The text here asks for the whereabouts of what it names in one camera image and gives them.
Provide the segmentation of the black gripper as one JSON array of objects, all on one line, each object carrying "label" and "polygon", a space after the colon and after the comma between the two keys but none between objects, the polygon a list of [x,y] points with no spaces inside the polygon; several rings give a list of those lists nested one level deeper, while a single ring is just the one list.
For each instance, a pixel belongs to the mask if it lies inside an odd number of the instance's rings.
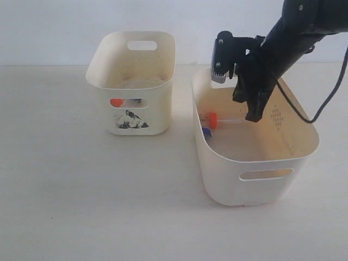
[{"label": "black gripper", "polygon": [[238,77],[232,100],[247,103],[247,121],[259,122],[275,88],[271,71],[277,63],[277,52],[264,36],[255,38],[228,36],[229,69]]}]

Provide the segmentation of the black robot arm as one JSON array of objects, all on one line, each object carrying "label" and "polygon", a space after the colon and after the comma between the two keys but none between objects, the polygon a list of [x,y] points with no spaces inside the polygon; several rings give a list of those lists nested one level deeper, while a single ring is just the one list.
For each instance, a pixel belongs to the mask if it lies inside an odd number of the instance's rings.
[{"label": "black robot arm", "polygon": [[329,35],[347,32],[347,1],[284,1],[282,14],[268,35],[237,63],[233,100],[246,102],[245,119],[258,122],[279,79],[315,44]]}]

